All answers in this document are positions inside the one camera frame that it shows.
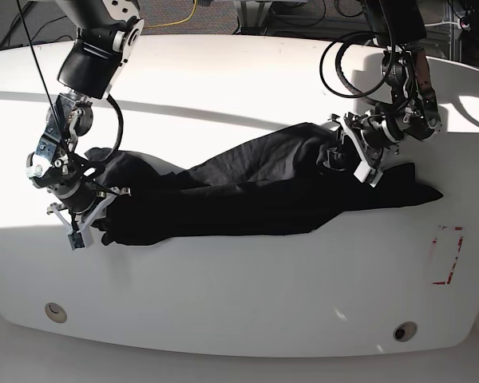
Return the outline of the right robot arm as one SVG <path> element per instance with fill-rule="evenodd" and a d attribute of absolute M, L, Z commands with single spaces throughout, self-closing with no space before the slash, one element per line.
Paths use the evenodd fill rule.
<path fill-rule="evenodd" d="M 110 94 L 114 81 L 128 62 L 144 29 L 136 1 L 60 1 L 58 6 L 77 27 L 73 48 L 57 75 L 68 90 L 49 101 L 46 127 L 34 152 L 27 156 L 26 174 L 36 188 L 57 197 L 47 211 L 64 220 L 71 247 L 89 247 L 91 226 L 105 217 L 106 208 L 128 188 L 107 188 L 96 178 L 117 154 L 124 132 L 124 117 Z M 80 137 L 93 123 L 92 101 L 104 100 L 115 111 L 117 138 L 105 156 L 96 161 L 76 153 Z"/>

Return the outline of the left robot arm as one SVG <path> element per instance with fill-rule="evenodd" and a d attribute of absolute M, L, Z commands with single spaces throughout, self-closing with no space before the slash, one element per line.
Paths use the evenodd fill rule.
<path fill-rule="evenodd" d="M 415 1 L 362 1 L 369 29 L 335 40 L 335 71 L 347 93 L 370 106 L 363 114 L 333 116 L 336 141 L 325 152 L 329 169 L 352 172 L 362 182 L 373 183 L 382 174 L 382 163 L 399 150 L 407 137 L 428 140 L 441 129 L 437 96 L 430 80 L 426 52 L 421 47 L 426 28 Z M 362 91 L 346 78 L 342 60 L 346 51 L 362 42 L 383 49 L 382 78 Z"/>

